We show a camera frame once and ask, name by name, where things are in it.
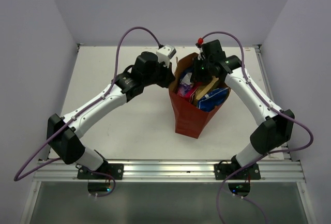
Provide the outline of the brown kraft snack bag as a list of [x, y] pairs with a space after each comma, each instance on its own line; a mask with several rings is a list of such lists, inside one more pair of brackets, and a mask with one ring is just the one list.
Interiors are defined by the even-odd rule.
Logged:
[[198, 102], [208, 92], [216, 89], [218, 84], [219, 78], [212, 77], [212, 80], [208, 84], [199, 86], [194, 94], [193, 102]]

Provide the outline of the purple Fox's candy bag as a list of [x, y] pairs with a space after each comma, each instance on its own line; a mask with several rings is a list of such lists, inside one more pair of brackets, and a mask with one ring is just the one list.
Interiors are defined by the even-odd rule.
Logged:
[[192, 84], [180, 83], [177, 87], [176, 94], [180, 97], [185, 98], [185, 96], [191, 91], [192, 88], [193, 88]]

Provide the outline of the large blue chip bag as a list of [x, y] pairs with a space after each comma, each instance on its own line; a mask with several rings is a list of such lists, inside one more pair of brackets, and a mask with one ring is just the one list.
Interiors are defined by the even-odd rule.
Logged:
[[228, 87], [214, 89], [211, 92], [204, 95], [197, 102], [197, 108], [204, 112], [210, 112], [215, 107], [218, 107], [225, 102], [228, 93], [229, 93]]

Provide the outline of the red paper bag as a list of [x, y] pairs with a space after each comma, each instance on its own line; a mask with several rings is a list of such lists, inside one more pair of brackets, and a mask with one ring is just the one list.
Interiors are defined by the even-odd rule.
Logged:
[[175, 132], [196, 139], [222, 107], [222, 104], [220, 104], [215, 106], [210, 112], [205, 112], [177, 94], [180, 76], [185, 69], [193, 66], [193, 59], [197, 56], [198, 54], [193, 52], [176, 62], [175, 80], [169, 86], [169, 96], [175, 116]]

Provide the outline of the pink snack bag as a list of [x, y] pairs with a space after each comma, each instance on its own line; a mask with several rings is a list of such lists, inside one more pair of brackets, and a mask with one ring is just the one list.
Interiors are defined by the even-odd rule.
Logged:
[[196, 91], [198, 90], [198, 88], [200, 86], [203, 86], [203, 83], [202, 82], [197, 82], [196, 84], [194, 84], [193, 87], [184, 95], [183, 98], [187, 102], [192, 103], [193, 102], [193, 99], [194, 99], [194, 95], [195, 95]]

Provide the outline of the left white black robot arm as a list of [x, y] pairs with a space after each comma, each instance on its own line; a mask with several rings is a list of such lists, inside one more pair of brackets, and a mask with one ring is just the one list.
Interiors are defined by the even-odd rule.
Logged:
[[175, 80], [170, 61], [175, 53], [170, 46], [155, 53], [142, 52], [133, 65], [89, 102], [62, 117], [57, 114], [49, 117], [47, 139], [59, 158], [67, 165], [76, 163], [88, 168], [97, 179], [105, 177], [106, 160], [97, 151], [84, 146], [80, 139], [108, 113], [142, 94], [145, 87], [153, 84], [169, 87]]

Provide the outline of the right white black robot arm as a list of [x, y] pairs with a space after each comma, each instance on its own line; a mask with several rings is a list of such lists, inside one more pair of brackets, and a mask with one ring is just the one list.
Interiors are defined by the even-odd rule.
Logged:
[[220, 79], [237, 94], [258, 126], [249, 144], [231, 159], [232, 176], [243, 178], [249, 172], [247, 164], [290, 140], [294, 113], [282, 110], [269, 99], [248, 75], [242, 61], [235, 55], [226, 56], [219, 40], [204, 42], [199, 38], [196, 46], [200, 52], [193, 60], [193, 74]]

